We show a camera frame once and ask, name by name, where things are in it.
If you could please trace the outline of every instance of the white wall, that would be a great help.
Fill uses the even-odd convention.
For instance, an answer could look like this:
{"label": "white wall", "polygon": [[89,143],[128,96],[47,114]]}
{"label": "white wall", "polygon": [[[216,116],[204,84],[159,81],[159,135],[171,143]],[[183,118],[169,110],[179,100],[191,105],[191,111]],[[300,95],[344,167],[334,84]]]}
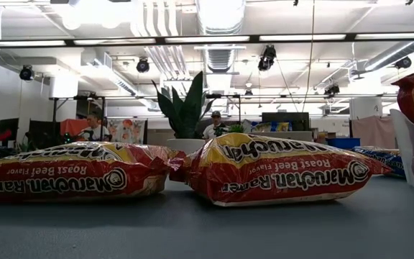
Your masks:
{"label": "white wall", "polygon": [[33,81],[20,80],[19,74],[0,66],[0,119],[19,118],[17,141],[29,129],[29,120],[52,120],[53,102],[50,87]]}

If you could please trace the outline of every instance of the person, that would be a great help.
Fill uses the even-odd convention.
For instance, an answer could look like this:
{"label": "person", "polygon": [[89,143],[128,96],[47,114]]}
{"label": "person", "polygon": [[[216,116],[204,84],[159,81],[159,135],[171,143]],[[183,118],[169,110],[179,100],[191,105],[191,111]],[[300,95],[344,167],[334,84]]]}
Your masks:
{"label": "person", "polygon": [[219,111],[212,112],[211,118],[213,124],[208,125],[203,133],[203,138],[205,140],[211,140],[215,137],[219,137],[222,133],[227,132],[227,126],[221,122],[221,113]]}
{"label": "person", "polygon": [[109,137],[107,136],[109,135],[108,129],[104,126],[101,126],[98,123],[98,115],[95,112],[87,116],[87,124],[89,125],[89,127],[83,129],[82,132],[80,133],[80,135],[82,135],[82,137],[84,137],[86,140],[99,141],[101,129],[103,129],[103,132],[102,132],[103,141],[110,140]]}

